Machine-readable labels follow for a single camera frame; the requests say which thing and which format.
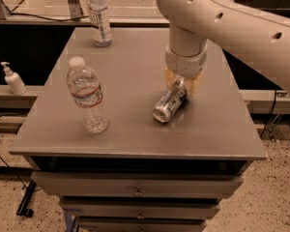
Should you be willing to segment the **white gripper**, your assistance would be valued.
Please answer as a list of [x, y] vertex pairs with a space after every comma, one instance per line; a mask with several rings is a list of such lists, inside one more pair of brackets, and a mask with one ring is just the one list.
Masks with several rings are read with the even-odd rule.
[[188, 96], [193, 97], [201, 83], [206, 67], [208, 46], [195, 56], [185, 57], [174, 53], [169, 46], [165, 50], [166, 67], [164, 69], [166, 88], [169, 89], [176, 79], [176, 74], [185, 77], [184, 84]]

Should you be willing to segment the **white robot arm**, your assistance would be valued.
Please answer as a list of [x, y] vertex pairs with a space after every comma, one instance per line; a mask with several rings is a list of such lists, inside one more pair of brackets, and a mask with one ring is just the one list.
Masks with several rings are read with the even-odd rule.
[[230, 0], [157, 0], [169, 21], [165, 62], [173, 73], [195, 77], [210, 40], [290, 94], [290, 18]]

